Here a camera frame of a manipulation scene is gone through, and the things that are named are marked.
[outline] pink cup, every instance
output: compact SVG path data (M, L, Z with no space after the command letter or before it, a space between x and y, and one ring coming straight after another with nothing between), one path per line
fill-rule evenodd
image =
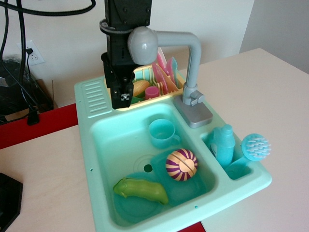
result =
M159 89L156 86L150 86L145 90L145 100L159 97Z

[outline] blue bottle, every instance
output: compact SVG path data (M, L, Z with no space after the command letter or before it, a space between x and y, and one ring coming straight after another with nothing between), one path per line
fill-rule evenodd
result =
M234 146L235 139L233 136L233 128L229 124L214 128L207 144L207 147L216 157L223 169L232 162Z

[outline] sink drain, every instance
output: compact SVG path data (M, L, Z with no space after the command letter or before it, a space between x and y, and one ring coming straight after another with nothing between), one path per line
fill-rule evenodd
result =
M147 173L150 173L153 170L152 166L150 164L146 164L144 166L144 171Z
M133 165L133 172L140 173L140 172L146 172L150 173L152 172L153 168L150 164L150 160L154 157L154 155L144 155L139 157Z

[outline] blue cup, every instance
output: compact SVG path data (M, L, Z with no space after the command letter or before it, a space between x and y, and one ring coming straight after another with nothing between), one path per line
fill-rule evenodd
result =
M175 131L175 126L171 121L157 119L149 125L151 143L159 149L177 145L181 142L181 138L175 134Z

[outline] toy sink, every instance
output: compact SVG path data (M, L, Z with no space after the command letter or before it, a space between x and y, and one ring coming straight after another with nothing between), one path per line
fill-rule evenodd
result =
M243 176L232 180L206 146L213 128L225 122L207 103L212 122L199 128L187 125L173 100L174 94L114 110L104 77L75 85L76 106L85 170L97 231L179 231L267 187L271 176L260 162L252 162ZM180 144L155 148L148 132L151 122L168 119L181 137ZM241 141L234 135L233 160L243 156ZM178 182L165 170L167 156L185 148L198 159L197 173ZM145 198L124 198L114 185L124 177L161 183L169 203Z

